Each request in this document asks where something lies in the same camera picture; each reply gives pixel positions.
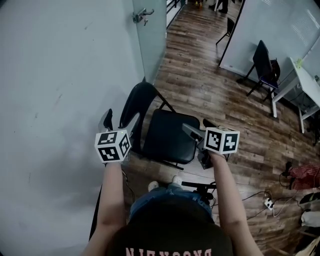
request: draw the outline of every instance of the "denim shorts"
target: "denim shorts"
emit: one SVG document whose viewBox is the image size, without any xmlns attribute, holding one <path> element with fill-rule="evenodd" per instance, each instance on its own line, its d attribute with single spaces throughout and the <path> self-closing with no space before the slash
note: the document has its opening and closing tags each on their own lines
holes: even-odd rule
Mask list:
<svg viewBox="0 0 320 256">
<path fill-rule="evenodd" d="M 137 201 L 133 203 L 130 209 L 130 217 L 131 220 L 132 216 L 143 206 L 145 206 L 150 200 L 156 199 L 165 195 L 174 195 L 184 198 L 189 198 L 190 200 L 196 201 L 201 207 L 203 207 L 211 216 L 212 218 L 212 210 L 208 204 L 201 200 L 201 195 L 195 192 L 191 192 L 188 190 L 183 190 L 183 188 L 175 183 L 171 183 L 168 185 L 168 188 L 165 187 L 157 187 L 151 190 L 149 193 L 144 194 L 141 196 Z"/>
</svg>

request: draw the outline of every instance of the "door handle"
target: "door handle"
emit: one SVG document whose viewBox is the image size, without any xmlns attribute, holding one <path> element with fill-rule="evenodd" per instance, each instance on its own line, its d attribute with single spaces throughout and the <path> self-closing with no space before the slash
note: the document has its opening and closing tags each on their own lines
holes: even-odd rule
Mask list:
<svg viewBox="0 0 320 256">
<path fill-rule="evenodd" d="M 152 15 L 155 12 L 154 9 L 152 9 L 150 12 L 147 12 L 146 8 L 143 8 L 141 11 L 138 13 L 133 13 L 132 14 L 132 19 L 134 23 L 139 23 L 140 21 L 143 20 L 144 16 L 146 15 Z"/>
</svg>

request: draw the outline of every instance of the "white table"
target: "white table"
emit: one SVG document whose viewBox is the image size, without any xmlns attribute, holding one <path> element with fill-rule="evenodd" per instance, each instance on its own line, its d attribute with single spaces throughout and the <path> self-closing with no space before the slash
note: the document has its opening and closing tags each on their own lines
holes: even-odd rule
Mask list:
<svg viewBox="0 0 320 256">
<path fill-rule="evenodd" d="M 316 80 L 303 68 L 297 68 L 296 63 L 292 58 L 290 58 L 294 71 L 296 73 L 296 78 L 290 82 L 286 87 L 284 87 L 277 96 L 272 99 L 272 111 L 273 116 L 277 117 L 276 102 L 280 100 L 284 95 L 286 95 L 290 90 L 292 90 L 297 84 L 300 84 L 302 90 L 314 101 L 315 106 L 306 110 L 306 113 L 302 115 L 299 108 L 299 117 L 301 132 L 305 133 L 304 119 L 310 117 L 315 112 L 320 110 L 320 85 L 317 84 Z"/>
</svg>

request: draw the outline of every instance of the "white sneaker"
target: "white sneaker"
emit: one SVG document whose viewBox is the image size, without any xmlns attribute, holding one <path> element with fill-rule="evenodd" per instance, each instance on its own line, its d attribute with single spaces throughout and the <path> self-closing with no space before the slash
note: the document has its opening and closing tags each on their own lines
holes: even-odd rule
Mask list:
<svg viewBox="0 0 320 256">
<path fill-rule="evenodd" d="M 158 181 L 152 181 L 150 182 L 150 184 L 148 185 L 148 191 L 150 192 L 151 190 L 154 190 L 156 188 L 159 188 L 159 183 Z"/>
<path fill-rule="evenodd" d="M 178 184 L 179 186 L 182 185 L 182 178 L 180 178 L 178 175 L 173 176 L 172 183 Z"/>
</svg>

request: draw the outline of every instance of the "chair seat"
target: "chair seat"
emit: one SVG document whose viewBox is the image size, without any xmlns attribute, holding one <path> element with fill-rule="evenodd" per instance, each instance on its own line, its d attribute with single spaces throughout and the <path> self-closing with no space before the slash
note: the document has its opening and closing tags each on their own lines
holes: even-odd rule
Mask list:
<svg viewBox="0 0 320 256">
<path fill-rule="evenodd" d="M 266 84 L 267 86 L 273 87 L 275 89 L 278 89 L 278 83 L 276 81 L 267 81 L 266 78 L 261 77 L 260 81 Z"/>
<path fill-rule="evenodd" d="M 156 109 L 144 141 L 143 154 L 154 160 L 190 163 L 195 156 L 196 142 L 182 130 L 183 123 L 197 129 L 200 127 L 194 116 Z"/>
</svg>

